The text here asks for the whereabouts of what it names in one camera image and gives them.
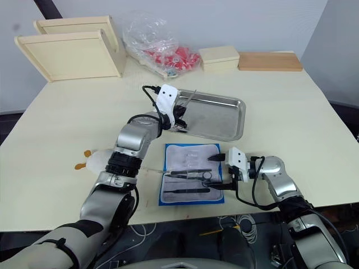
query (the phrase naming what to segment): white box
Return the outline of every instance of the white box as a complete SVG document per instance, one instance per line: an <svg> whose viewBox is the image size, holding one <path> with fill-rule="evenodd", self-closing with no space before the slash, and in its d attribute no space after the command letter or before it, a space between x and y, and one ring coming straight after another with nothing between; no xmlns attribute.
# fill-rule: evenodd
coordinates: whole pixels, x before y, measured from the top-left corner
<svg viewBox="0 0 359 269"><path fill-rule="evenodd" d="M204 71L237 69L240 54L234 46L200 49L202 68Z"/></svg>

